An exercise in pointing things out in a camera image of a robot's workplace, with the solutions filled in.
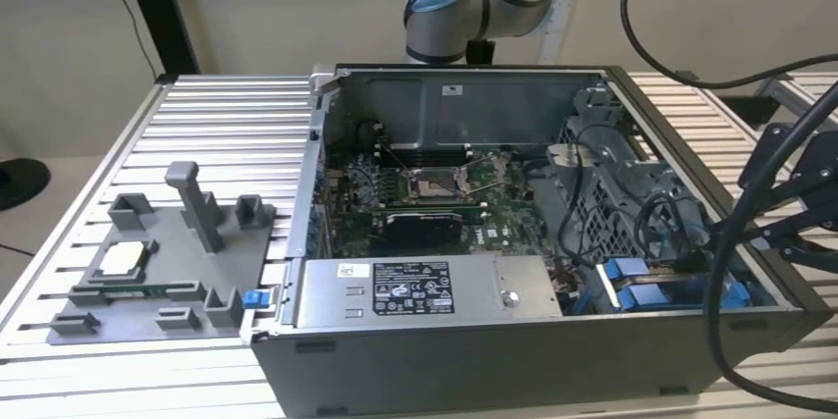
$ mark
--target black pole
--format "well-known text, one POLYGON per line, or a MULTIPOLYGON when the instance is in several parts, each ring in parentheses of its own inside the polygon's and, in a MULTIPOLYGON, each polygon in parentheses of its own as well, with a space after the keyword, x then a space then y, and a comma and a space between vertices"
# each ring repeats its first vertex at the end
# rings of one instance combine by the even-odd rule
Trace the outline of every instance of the black pole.
POLYGON ((136 0, 166 74, 200 74, 176 0, 136 0))

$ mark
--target small chip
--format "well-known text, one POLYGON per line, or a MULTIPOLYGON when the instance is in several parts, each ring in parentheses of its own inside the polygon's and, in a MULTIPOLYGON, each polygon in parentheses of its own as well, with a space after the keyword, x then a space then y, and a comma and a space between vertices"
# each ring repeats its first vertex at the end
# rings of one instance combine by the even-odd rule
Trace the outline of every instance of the small chip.
POLYGON ((125 275, 145 257, 145 245, 138 240, 118 242, 104 253, 100 270, 102 275, 125 275))

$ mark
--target white wall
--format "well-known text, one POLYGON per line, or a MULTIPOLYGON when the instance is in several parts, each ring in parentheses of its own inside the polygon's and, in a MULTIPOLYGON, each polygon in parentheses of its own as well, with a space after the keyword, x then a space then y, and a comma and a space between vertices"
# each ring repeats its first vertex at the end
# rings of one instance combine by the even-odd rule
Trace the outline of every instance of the white wall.
MULTIPOLYGON (((838 51, 838 0, 631 0, 629 14, 652 55, 707 80, 838 51)), ((559 62, 648 69, 621 32, 617 0, 576 0, 559 62)))
POLYGON ((0 0, 0 158, 102 154, 152 75, 118 0, 0 0))
MULTIPOLYGON (((180 0, 204 72, 306 74, 314 63, 404 59, 404 0, 180 0)), ((539 38, 508 39, 507 63, 536 58, 539 38)))
MULTIPOLYGON (((305 74, 316 62, 402 59, 404 0, 178 1, 205 73, 305 74)), ((637 33, 660 59, 724 79, 838 50, 836 3, 631 5, 637 33)), ((647 69, 616 12, 616 0, 577 0, 561 63, 647 69)), ((150 86, 118 0, 0 0, 0 38, 0 157, 104 153, 150 86)), ((496 60, 532 62, 537 48, 539 37, 503 40, 496 60)))

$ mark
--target gray plastic post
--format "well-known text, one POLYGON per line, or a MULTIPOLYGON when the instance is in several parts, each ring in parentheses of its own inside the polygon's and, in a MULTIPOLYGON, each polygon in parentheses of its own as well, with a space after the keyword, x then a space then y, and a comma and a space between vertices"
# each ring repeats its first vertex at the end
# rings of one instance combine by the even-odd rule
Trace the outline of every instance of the gray plastic post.
POLYGON ((72 336, 76 334, 94 334, 96 326, 100 320, 90 313, 85 314, 56 314, 49 322, 49 328, 60 336, 72 336))
POLYGON ((216 229, 217 211, 206 204, 197 186, 197 164, 193 162, 172 162, 166 169, 166 184, 177 189, 185 214, 192 222, 197 238, 206 252, 217 252, 224 248, 224 240, 216 229))
POLYGON ((154 319, 157 326, 164 331, 173 329, 190 329, 200 328, 200 320, 194 311, 188 306, 174 308, 160 308, 157 311, 157 318, 154 319))
POLYGON ((233 207, 238 228, 242 230, 264 228, 269 223, 268 215, 258 195, 241 195, 233 207))
POLYGON ((106 209, 106 215, 120 231, 142 231, 145 227, 140 215, 153 212, 142 193, 120 193, 106 209))
POLYGON ((238 291, 234 288, 230 289, 226 299, 221 301, 218 292, 209 288, 206 299, 204 300, 204 313, 206 313, 209 323, 216 328, 236 328, 240 326, 244 308, 238 291))

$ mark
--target black mount bracket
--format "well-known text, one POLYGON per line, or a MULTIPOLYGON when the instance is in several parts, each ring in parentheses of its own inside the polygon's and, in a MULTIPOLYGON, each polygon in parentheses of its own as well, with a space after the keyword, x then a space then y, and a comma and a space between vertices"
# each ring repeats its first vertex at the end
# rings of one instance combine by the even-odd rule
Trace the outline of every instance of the black mount bracket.
MULTIPOLYGON (((789 129, 781 124, 765 128, 736 182, 740 188, 749 185, 756 170, 776 151, 789 129)), ((803 211, 761 228, 748 229, 739 238, 757 249, 777 249, 784 260, 829 273, 838 273, 838 251, 804 240, 800 232, 815 227, 838 232, 836 149, 838 131, 821 132, 811 138, 791 178, 760 195, 756 205, 761 214, 799 199, 803 211)), ((724 221, 713 225, 712 233, 717 235, 723 228, 724 221)))

